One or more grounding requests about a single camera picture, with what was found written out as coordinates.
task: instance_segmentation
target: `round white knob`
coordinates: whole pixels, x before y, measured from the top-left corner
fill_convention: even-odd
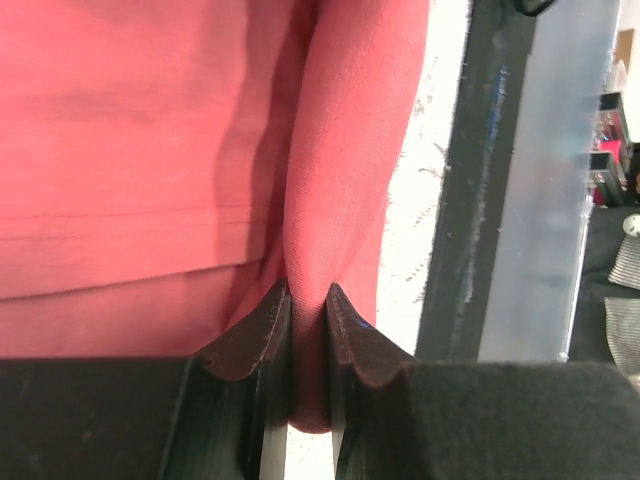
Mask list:
[[[627,235],[640,237],[640,214],[634,213],[625,218],[622,228]]]

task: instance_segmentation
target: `speckled white surface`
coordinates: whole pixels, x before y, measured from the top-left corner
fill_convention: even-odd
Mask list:
[[[415,350],[440,184],[468,27],[469,0],[431,0],[413,115],[389,186],[378,280],[378,328]],[[331,434],[289,428],[286,480],[333,479]]]

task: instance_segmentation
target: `gray striped fabric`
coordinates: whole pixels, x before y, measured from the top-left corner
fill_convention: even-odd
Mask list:
[[[609,281],[640,290],[640,238],[624,238]]]
[[[605,298],[607,342],[626,375],[640,374],[640,299]]]

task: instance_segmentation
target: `black cable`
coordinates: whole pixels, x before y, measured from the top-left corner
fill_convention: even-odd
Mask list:
[[[556,0],[514,0],[516,10],[527,17],[537,17]]]

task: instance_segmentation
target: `red fabric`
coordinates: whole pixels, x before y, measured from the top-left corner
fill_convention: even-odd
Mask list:
[[[2,2],[0,355],[190,353],[287,275],[292,421],[326,428],[320,309],[338,281],[375,321],[427,14]]]

